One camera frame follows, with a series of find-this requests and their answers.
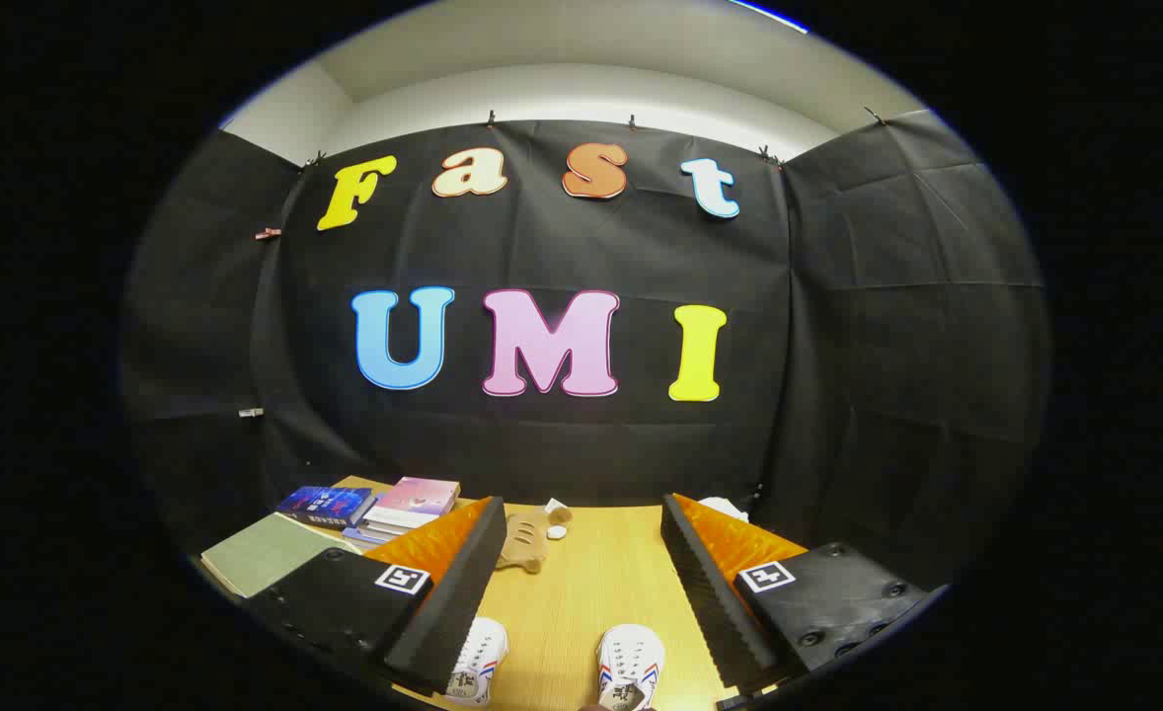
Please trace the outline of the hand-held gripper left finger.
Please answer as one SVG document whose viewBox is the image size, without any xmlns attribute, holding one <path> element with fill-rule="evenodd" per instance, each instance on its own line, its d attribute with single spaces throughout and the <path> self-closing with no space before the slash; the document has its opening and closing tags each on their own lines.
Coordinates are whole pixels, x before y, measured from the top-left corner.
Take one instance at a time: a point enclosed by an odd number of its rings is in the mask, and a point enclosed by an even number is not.
<svg viewBox="0 0 1163 711">
<path fill-rule="evenodd" d="M 370 552 L 329 546 L 249 595 L 284 642 L 365 685 L 445 691 L 504 548 L 501 497 L 483 497 Z"/>
</svg>

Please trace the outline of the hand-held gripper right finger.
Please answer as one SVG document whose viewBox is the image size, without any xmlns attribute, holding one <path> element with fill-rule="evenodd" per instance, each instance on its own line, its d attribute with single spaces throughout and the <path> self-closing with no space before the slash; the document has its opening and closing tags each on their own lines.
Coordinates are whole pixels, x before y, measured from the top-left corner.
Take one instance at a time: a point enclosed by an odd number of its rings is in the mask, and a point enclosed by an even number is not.
<svg viewBox="0 0 1163 711">
<path fill-rule="evenodd" d="M 806 548 L 682 495 L 661 536 L 722 684 L 720 710 L 766 705 L 846 671 L 942 598 L 852 543 Z"/>
</svg>

